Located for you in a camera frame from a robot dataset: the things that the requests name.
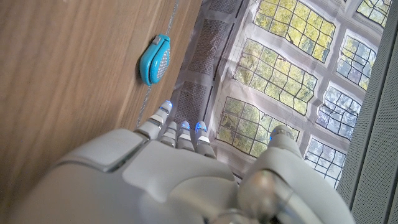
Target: wooden cabinet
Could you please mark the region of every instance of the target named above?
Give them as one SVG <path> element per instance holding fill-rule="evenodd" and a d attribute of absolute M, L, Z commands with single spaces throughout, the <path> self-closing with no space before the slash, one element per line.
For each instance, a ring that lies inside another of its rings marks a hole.
<path fill-rule="evenodd" d="M 111 129 L 135 128 L 147 90 L 137 62 L 154 36 L 166 32 L 174 4 L 1 1 L 2 218 L 65 153 Z M 179 2 L 171 64 L 152 88 L 142 120 L 172 94 L 200 4 Z"/>

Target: leaded glass window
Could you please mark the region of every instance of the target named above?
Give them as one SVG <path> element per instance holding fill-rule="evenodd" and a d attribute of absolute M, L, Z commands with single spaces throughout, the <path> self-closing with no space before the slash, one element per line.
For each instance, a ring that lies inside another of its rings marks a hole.
<path fill-rule="evenodd" d="M 335 189 L 340 181 L 346 155 L 311 139 L 305 162 L 315 169 Z"/>
<path fill-rule="evenodd" d="M 246 154 L 258 157 L 267 149 L 271 131 L 280 124 L 284 123 L 255 106 L 227 97 L 216 138 Z M 299 131 L 288 127 L 297 140 Z"/>
<path fill-rule="evenodd" d="M 351 139 L 361 105 L 346 94 L 329 87 L 318 110 L 317 123 L 329 131 Z"/>
<path fill-rule="evenodd" d="M 302 115 L 317 84 L 313 75 L 251 39 L 246 41 L 234 78 Z"/>
<path fill-rule="evenodd" d="M 384 27 L 390 5 L 391 0 L 363 0 L 356 11 Z"/>
<path fill-rule="evenodd" d="M 323 63 L 336 29 L 333 23 L 296 0 L 261 1 L 253 23 L 284 37 Z"/>
<path fill-rule="evenodd" d="M 366 90 L 375 59 L 376 53 L 373 50 L 358 40 L 347 36 L 341 50 L 337 72 Z"/>

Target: gray fabric panel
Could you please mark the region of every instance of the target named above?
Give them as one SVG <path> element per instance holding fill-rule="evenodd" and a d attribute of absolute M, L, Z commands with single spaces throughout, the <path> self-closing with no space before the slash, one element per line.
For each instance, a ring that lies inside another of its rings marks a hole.
<path fill-rule="evenodd" d="M 398 167 L 398 40 L 392 54 L 379 108 L 353 204 L 358 223 L 384 223 L 395 192 Z"/>
<path fill-rule="evenodd" d="M 209 10 L 231 14 L 235 4 L 236 0 L 213 0 Z"/>
<path fill-rule="evenodd" d="M 391 190 L 398 165 L 398 67 L 397 63 L 388 63 L 391 46 L 395 41 L 397 12 L 398 5 L 393 3 L 338 186 L 338 192 L 346 203 L 352 206 L 354 218 L 358 223 L 385 222 L 386 213 L 389 211 L 389 199 L 394 193 Z M 394 72 L 391 71 L 384 83 L 389 66 Z"/>
<path fill-rule="evenodd" d="M 206 19 L 188 69 L 194 72 L 211 75 L 213 73 L 214 56 L 218 51 L 221 40 L 228 24 L 216 20 Z"/>
<path fill-rule="evenodd" d="M 191 129 L 195 129 L 196 123 L 201 121 L 201 111 L 207 100 L 206 92 L 207 86 L 185 82 L 178 99 L 174 121 L 177 124 L 188 121 Z"/>
<path fill-rule="evenodd" d="M 384 84 L 384 77 L 389 63 L 391 46 L 394 44 L 397 19 L 398 6 L 392 4 L 391 13 L 386 28 L 384 29 L 376 61 L 373 65 L 371 81 L 369 82 L 361 112 L 356 121 L 340 184 L 337 188 L 337 191 L 350 208 L 354 201 L 360 169 L 362 168 L 364 154 L 368 147 L 368 142 L 365 141 L 365 139 L 369 139 L 371 134 L 373 119 L 376 115 L 376 108 L 378 106 L 376 103 L 381 95 L 381 89 Z"/>

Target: blue plastic clip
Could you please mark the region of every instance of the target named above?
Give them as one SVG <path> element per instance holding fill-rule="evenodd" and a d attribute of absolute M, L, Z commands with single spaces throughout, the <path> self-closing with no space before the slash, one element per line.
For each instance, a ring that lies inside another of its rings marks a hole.
<path fill-rule="evenodd" d="M 139 62 L 139 72 L 146 85 L 156 84 L 170 63 L 170 37 L 159 34 L 144 52 Z"/>

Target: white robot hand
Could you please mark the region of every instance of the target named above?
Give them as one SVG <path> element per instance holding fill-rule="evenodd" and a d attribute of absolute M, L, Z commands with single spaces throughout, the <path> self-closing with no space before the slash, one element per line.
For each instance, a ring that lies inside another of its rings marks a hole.
<path fill-rule="evenodd" d="M 61 158 L 12 223 L 354 223 L 341 197 L 278 126 L 240 187 L 204 122 L 165 125 L 166 101 L 134 132 L 118 129 Z"/>

